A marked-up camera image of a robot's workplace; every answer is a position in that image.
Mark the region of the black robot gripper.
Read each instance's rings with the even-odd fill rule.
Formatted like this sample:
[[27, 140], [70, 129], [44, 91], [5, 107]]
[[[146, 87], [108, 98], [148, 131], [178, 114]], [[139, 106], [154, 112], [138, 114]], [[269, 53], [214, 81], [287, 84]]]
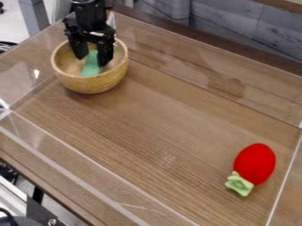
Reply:
[[107, 11], [114, 5], [107, 0], [71, 0], [75, 18], [64, 18], [66, 36], [75, 57], [88, 54], [87, 42], [96, 43], [98, 65], [106, 66], [114, 58], [116, 30], [107, 24]]

